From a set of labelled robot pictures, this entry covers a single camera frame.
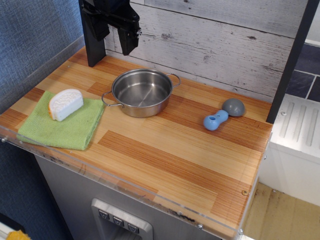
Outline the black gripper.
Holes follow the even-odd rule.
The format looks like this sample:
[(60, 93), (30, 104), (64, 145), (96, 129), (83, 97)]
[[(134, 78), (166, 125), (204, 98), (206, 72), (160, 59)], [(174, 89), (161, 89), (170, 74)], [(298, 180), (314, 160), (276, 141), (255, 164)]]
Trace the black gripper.
[(97, 41), (109, 33), (109, 26), (118, 28), (122, 54), (128, 56), (139, 45), (140, 16), (129, 0), (84, 0), (82, 11), (88, 27)]

